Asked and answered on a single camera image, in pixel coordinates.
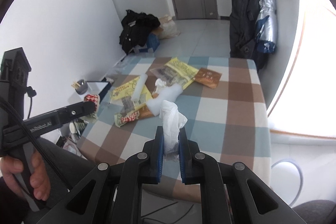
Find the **person's left hand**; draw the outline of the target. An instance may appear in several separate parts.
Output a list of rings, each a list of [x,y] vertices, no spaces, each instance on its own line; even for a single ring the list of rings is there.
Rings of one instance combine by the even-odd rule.
[[[51,184],[47,174],[45,163],[41,154],[35,151],[31,157],[33,173],[30,176],[30,185],[34,190],[34,197],[37,200],[46,201],[49,198]],[[24,197],[19,184],[15,181],[15,174],[22,173],[23,163],[11,156],[5,156],[1,159],[1,173],[5,184],[9,189],[19,197]]]

